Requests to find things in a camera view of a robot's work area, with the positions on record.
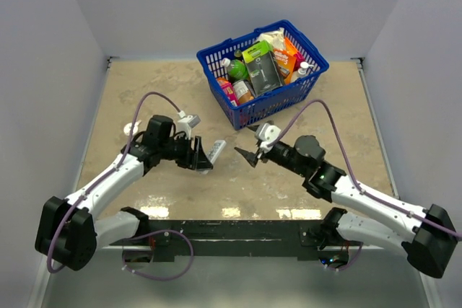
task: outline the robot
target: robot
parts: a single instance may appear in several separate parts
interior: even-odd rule
[[[287,128],[282,131],[272,122],[249,127],[255,132],[256,152],[235,148],[245,160],[252,167],[258,162],[273,162],[303,177],[302,186],[312,197],[367,217],[332,208],[324,220],[149,220],[141,211],[126,207],[115,216],[97,219],[114,198],[161,160],[173,160],[181,168],[201,173],[213,169],[226,143],[217,141],[205,154],[201,137],[191,137],[199,117],[183,111],[178,114],[176,126],[171,118],[154,115],[147,129],[136,134],[92,182],[64,199],[52,197],[45,203],[35,249],[48,255],[50,272],[62,267],[80,270],[96,251],[108,245],[155,245],[150,260],[157,262],[193,253],[295,257],[300,261],[320,260],[325,267],[343,270],[355,259],[332,247],[348,242],[352,246],[382,247],[406,256],[410,265],[428,276],[443,276],[459,241],[445,209],[435,204],[429,208],[415,206],[357,182],[352,171],[347,175],[325,160],[326,150],[314,136],[301,136],[290,146],[280,141]],[[232,246],[217,240],[233,241]],[[61,264],[59,269],[51,266],[52,259]]]

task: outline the wall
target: wall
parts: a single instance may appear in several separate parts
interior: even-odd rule
[[[462,0],[399,0],[367,54],[366,81],[399,194],[447,208],[462,230]],[[460,307],[462,248],[438,281]]]
[[[364,56],[397,0],[77,0],[105,53],[185,57],[289,19],[329,58]]]
[[[0,300],[25,307],[41,208],[73,188],[105,58],[76,0],[0,4]]]

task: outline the green bottle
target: green bottle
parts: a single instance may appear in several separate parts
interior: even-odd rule
[[[247,68],[242,61],[237,59],[231,61],[228,58],[224,58],[222,59],[221,65],[226,68],[229,76],[228,80],[231,83],[248,80]]]

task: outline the robotic arm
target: robotic arm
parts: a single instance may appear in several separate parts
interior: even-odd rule
[[[96,219],[114,198],[145,176],[162,159],[174,160],[179,167],[201,173],[211,170],[226,143],[223,140],[216,141],[212,151],[206,155],[201,137],[191,139],[192,128],[199,122],[197,115],[180,113],[178,132],[171,136],[173,120],[163,115],[154,115],[147,129],[133,137],[125,157],[119,154],[92,182],[65,199],[52,197],[45,203],[35,249],[48,254],[59,222],[82,196],[84,200],[68,219],[53,250],[53,259],[61,264],[79,270],[90,261],[96,250],[120,239],[147,233],[147,216],[134,208],[122,208],[115,216]],[[91,193],[86,194],[95,183],[98,184]]]
[[[258,161],[272,161],[303,177],[302,186],[313,197],[369,217],[333,208],[317,234],[307,237],[322,239],[324,244],[344,239],[377,245],[407,256],[412,266],[428,276],[443,276],[458,240],[423,221],[455,231],[446,210],[437,205],[430,209],[411,205],[356,182],[345,171],[324,160],[326,151],[314,136],[301,136],[294,146],[289,146],[276,141],[281,129],[272,123],[250,129],[256,132],[256,153],[235,149],[252,167]]]

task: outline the black and green package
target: black and green package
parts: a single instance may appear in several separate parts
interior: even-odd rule
[[[257,96],[284,86],[273,47],[268,41],[260,41],[243,51],[243,58]]]

